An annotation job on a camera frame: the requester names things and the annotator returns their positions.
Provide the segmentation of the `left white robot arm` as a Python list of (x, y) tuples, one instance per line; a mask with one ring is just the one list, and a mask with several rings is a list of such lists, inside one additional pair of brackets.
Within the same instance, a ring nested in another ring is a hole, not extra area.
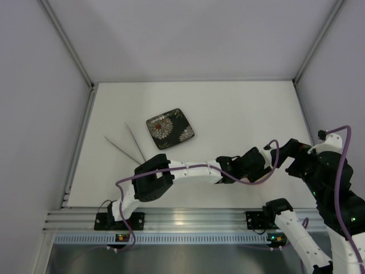
[(107, 207), (108, 224), (129, 219), (140, 204), (161, 198), (175, 184), (261, 184), (271, 177), (278, 162), (276, 150), (269, 146), (202, 163), (178, 162), (158, 154), (136, 168), (134, 176), (116, 182), (120, 198)]

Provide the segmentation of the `cream round lid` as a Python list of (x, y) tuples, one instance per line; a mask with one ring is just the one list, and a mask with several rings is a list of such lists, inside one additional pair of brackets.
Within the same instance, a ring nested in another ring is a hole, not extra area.
[(269, 173), (271, 173), (272, 168), (271, 167), (267, 167), (261, 170), (257, 170), (254, 172), (251, 172), (247, 177), (244, 178), (244, 182), (247, 184), (253, 184), (256, 182), (260, 182), (262, 180), (264, 180)]

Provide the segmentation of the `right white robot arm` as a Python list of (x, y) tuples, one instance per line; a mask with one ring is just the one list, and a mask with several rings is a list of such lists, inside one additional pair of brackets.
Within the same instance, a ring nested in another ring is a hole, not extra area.
[(263, 207), (267, 222), (286, 236), (306, 273), (364, 273), (364, 199), (351, 189), (354, 171), (346, 148), (332, 133), (315, 146), (291, 139), (262, 151), (272, 168), (292, 159), (286, 173), (301, 179), (315, 200), (314, 217), (298, 212), (285, 198)]

